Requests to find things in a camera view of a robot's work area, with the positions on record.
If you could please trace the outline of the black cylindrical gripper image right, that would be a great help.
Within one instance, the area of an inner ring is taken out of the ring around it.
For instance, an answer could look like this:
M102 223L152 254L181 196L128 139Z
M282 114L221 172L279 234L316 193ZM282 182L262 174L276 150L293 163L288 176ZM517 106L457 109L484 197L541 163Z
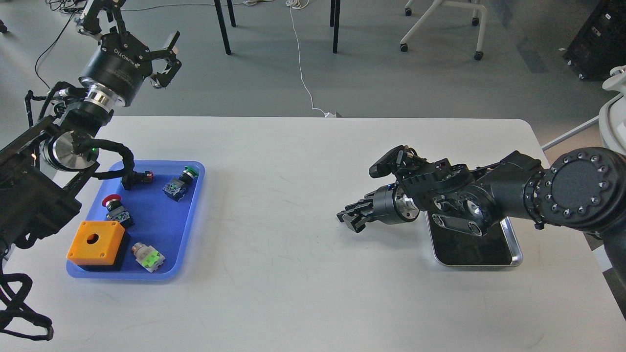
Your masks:
M385 185L336 214L351 231L360 233L369 222L389 225L413 222L421 211L398 185Z

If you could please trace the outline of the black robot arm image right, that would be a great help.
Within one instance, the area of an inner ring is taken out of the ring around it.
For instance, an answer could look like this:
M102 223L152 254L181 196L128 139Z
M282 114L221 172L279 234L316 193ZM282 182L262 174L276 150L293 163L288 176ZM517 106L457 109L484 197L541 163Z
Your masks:
M530 219L537 229L563 226L601 238L619 278L625 279L624 154L585 147L563 154L545 169L541 161L513 151L497 163L470 169L442 159L429 162L400 145L369 169L395 182L366 194L338 212L355 233L369 222L413 222L426 212L436 225L481 237L504 218Z

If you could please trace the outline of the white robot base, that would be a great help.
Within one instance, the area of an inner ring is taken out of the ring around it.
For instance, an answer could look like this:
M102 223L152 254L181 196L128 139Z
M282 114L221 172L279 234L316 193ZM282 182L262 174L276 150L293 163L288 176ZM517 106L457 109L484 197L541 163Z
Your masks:
M626 154L626 67L611 69L610 77L602 83L602 89L618 92L599 111L602 142L608 149Z

